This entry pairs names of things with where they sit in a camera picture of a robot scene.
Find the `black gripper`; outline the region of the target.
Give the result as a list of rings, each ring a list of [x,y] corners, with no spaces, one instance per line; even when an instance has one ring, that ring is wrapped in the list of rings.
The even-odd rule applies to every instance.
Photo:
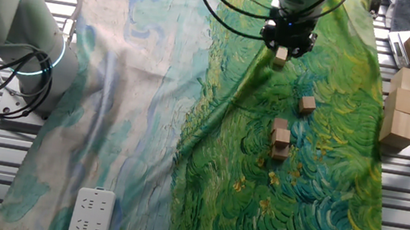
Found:
[[[279,46],[289,48],[290,58],[299,58],[312,51],[317,33],[314,33],[317,20],[295,16],[293,13],[277,9],[274,23],[265,22],[260,34],[267,48],[276,51]]]

